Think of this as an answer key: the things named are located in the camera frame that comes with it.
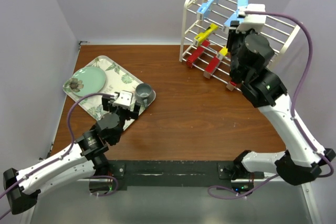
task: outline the wooden table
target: wooden table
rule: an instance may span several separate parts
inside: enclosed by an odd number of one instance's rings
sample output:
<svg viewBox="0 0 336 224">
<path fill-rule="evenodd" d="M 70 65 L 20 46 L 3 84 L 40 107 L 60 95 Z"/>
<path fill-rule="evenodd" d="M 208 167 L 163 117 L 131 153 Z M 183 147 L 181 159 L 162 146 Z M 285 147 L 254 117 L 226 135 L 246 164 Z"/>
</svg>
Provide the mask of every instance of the wooden table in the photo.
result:
<svg viewBox="0 0 336 224">
<path fill-rule="evenodd" d="M 106 152 L 108 159 L 232 160 L 243 150 L 278 152 L 285 149 L 268 120 L 238 91 L 230 92 L 201 71 L 178 60 L 179 46 L 82 46 L 75 71 L 106 55 L 156 91 L 156 100 Z M 62 112 L 52 154 L 70 143 Z M 82 108 L 72 113 L 75 136 L 95 120 Z"/>
</svg>

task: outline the tray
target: tray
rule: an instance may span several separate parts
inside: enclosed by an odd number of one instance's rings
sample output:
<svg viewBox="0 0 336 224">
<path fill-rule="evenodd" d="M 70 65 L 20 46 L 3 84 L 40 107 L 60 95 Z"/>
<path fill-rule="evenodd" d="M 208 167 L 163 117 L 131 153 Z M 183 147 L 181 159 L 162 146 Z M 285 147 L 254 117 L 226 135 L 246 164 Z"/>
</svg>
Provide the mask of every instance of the tray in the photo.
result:
<svg viewBox="0 0 336 224">
<path fill-rule="evenodd" d="M 102 70 L 104 70 L 106 73 L 107 79 L 104 84 L 104 87 L 100 91 L 101 93 L 113 94 L 115 92 L 120 92 L 122 90 L 130 91 L 134 93 L 137 85 L 139 85 L 140 83 L 143 83 L 137 77 L 129 73 L 126 69 L 124 69 L 119 64 L 115 63 L 109 57 L 104 56 L 104 55 L 101 55 L 95 58 L 93 61 L 91 61 L 90 63 L 86 65 L 86 67 L 88 66 L 99 67 Z M 63 91 L 65 92 L 65 94 L 71 97 L 74 101 L 78 101 L 80 99 L 80 97 L 72 93 L 70 86 L 69 86 L 69 80 L 67 80 L 64 83 Z M 132 109 L 133 109 L 134 103 L 135 103 L 135 98 L 133 97 L 132 107 L 131 107 Z M 79 106 L 81 106 L 90 116 L 96 119 L 96 121 L 99 120 L 102 115 L 107 113 L 107 111 L 104 111 L 102 108 L 100 95 L 97 95 L 95 97 L 86 98 L 85 100 L 79 103 Z M 145 110 L 144 106 L 141 106 L 140 114 L 144 110 Z M 126 130 L 133 122 L 134 122 L 134 119 L 126 121 L 124 130 Z"/>
</svg>

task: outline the cup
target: cup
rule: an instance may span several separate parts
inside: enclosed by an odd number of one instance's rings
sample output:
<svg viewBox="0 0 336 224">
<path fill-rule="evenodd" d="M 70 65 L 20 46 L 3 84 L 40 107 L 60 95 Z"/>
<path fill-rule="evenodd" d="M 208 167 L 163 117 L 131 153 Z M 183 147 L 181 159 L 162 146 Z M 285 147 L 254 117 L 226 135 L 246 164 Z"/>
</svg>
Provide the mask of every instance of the cup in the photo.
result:
<svg viewBox="0 0 336 224">
<path fill-rule="evenodd" d="M 149 84 L 141 83 L 136 87 L 134 96 L 136 101 L 147 109 L 148 105 L 154 100 L 154 91 Z"/>
</svg>

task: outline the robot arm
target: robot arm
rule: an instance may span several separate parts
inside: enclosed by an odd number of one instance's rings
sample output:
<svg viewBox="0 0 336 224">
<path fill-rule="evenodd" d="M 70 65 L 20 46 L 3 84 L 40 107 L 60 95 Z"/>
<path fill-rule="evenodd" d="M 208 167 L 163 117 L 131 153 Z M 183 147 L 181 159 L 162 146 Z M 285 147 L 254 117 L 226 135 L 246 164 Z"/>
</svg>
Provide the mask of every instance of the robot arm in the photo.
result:
<svg viewBox="0 0 336 224">
<path fill-rule="evenodd" d="M 92 128 L 59 153 L 22 170 L 13 168 L 4 172 L 5 190 L 21 181 L 6 195 L 12 214 L 22 213 L 47 193 L 70 182 L 93 175 L 108 173 L 108 161 L 104 155 L 119 142 L 126 120 L 137 119 L 140 104 L 130 110 L 133 94 L 127 91 L 115 93 L 111 98 L 102 97 L 103 109 L 108 111 Z M 64 153 L 71 148 L 68 155 Z M 37 172 L 27 176 L 32 170 Z"/>
<path fill-rule="evenodd" d="M 239 13 L 261 9 L 265 11 L 265 6 L 248 5 Z M 234 177 L 246 172 L 269 172 L 278 174 L 292 185 L 300 185 L 321 174 L 320 166 L 326 164 L 321 156 L 331 161 L 335 152 L 318 143 L 296 112 L 295 119 L 311 143 L 295 124 L 286 87 L 276 74 L 267 69 L 274 51 L 260 34 L 260 24 L 265 20 L 266 15 L 249 14 L 243 22 L 231 22 L 227 43 L 231 54 L 231 83 L 242 84 L 242 94 L 271 122 L 287 150 L 279 153 L 244 151 L 234 161 Z"/>
</svg>

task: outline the white dish rack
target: white dish rack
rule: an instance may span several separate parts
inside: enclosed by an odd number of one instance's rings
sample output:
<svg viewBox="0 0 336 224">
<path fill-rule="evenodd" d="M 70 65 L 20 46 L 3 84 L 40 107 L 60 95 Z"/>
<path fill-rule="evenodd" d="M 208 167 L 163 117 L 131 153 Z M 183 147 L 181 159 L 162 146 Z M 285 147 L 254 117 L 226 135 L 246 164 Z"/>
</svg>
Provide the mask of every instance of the white dish rack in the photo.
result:
<svg viewBox="0 0 336 224">
<path fill-rule="evenodd" d="M 208 0 L 185 0 L 180 47 L 180 62 L 187 61 L 186 58 L 196 49 L 193 45 L 193 38 L 200 32 L 205 31 L 211 23 L 219 26 L 219 29 L 207 38 L 211 45 L 209 47 L 200 45 L 200 47 L 203 47 L 205 50 L 198 61 L 193 63 L 193 67 L 203 72 L 212 58 L 217 55 L 218 51 L 226 46 L 227 34 L 222 31 L 223 24 L 237 9 L 236 1 L 218 0 L 217 4 L 214 3 L 212 5 L 212 10 L 209 16 L 204 20 L 199 20 L 197 19 L 197 10 L 201 4 L 206 1 Z M 275 56 L 271 59 L 268 65 L 269 69 L 273 69 L 296 37 L 300 27 L 267 16 L 266 24 L 262 30 L 261 34 L 269 40 L 270 45 L 275 52 Z M 230 59 L 224 57 L 212 77 L 227 84 L 230 80 L 229 67 Z"/>
</svg>

